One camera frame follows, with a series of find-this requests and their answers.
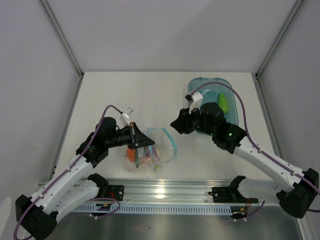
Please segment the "orange toy pumpkin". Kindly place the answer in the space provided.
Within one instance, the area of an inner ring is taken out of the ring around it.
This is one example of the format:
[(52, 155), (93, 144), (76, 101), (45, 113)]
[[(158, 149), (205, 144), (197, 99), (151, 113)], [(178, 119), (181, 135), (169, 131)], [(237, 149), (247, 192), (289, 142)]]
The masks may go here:
[(138, 154), (137, 154), (137, 152), (136, 152), (135, 149), (130, 149), (130, 148), (128, 148), (128, 149), (126, 150), (126, 156), (127, 156), (127, 158), (128, 158), (129, 161), (135, 162)]

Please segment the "peach toy egg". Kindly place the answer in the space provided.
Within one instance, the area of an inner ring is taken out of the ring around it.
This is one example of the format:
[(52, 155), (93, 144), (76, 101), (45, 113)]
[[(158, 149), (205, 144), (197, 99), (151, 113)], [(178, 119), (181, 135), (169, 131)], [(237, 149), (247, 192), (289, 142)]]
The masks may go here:
[(152, 161), (150, 160), (149, 157), (142, 157), (138, 160), (138, 167), (141, 168), (145, 165), (150, 164)]

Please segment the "purple toy eggplant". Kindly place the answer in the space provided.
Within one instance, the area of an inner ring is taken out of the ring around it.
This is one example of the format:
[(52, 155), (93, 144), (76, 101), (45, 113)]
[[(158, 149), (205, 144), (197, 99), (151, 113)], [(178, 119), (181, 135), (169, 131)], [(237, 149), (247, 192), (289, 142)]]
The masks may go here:
[(149, 151), (150, 151), (150, 155), (152, 157), (152, 160), (156, 163), (159, 164), (160, 163), (160, 157), (158, 157), (157, 153), (156, 153), (156, 147), (154, 145), (149, 146)]

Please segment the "clear zip bag blue zipper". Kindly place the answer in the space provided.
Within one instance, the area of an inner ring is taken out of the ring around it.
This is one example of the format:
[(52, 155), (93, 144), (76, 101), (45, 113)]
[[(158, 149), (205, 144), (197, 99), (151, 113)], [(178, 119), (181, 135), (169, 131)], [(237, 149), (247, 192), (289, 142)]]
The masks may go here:
[(154, 141), (153, 145), (137, 149), (127, 149), (124, 169), (134, 171), (141, 168), (157, 171), (177, 155), (177, 145), (166, 128), (148, 128), (144, 134)]

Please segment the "light green toy vegetable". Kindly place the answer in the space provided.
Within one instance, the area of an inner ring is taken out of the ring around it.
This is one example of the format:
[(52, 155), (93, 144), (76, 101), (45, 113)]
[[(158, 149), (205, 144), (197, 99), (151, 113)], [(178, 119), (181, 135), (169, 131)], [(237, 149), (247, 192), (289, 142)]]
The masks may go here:
[(224, 114), (229, 112), (227, 97), (223, 93), (219, 94), (218, 106), (222, 109)]

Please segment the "white toy onion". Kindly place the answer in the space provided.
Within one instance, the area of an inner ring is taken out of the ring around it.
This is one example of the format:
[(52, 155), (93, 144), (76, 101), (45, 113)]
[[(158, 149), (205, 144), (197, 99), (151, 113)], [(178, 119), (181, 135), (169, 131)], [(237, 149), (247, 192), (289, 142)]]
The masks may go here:
[(160, 151), (158, 148), (155, 149), (155, 152), (156, 152), (156, 154), (158, 155), (158, 157), (161, 156), (161, 151)]

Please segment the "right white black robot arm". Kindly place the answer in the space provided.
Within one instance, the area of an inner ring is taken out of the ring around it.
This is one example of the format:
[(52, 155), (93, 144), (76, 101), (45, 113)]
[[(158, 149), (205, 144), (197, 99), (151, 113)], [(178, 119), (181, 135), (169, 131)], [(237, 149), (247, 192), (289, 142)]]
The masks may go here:
[(232, 202), (256, 199), (277, 203), (289, 215), (302, 219), (315, 200), (319, 189), (319, 173), (303, 170), (260, 147), (238, 125), (227, 122), (215, 102), (193, 110), (182, 108), (171, 124), (179, 134), (198, 131), (211, 137), (214, 144), (232, 155), (249, 162), (273, 181), (252, 180), (237, 176), (227, 187)]

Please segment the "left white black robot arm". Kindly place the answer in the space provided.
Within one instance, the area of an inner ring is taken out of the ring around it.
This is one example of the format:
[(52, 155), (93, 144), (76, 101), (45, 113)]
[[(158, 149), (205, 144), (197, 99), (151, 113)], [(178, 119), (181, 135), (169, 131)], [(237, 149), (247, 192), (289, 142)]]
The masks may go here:
[(78, 187), (75, 184), (97, 167), (111, 148), (127, 146), (135, 150), (154, 143), (135, 122), (118, 129), (114, 118), (103, 117), (62, 172), (31, 196), (22, 194), (17, 198), (17, 227), (23, 227), (36, 240), (44, 240), (76, 207), (86, 201), (106, 201), (110, 197), (109, 182), (98, 173), (90, 174)]

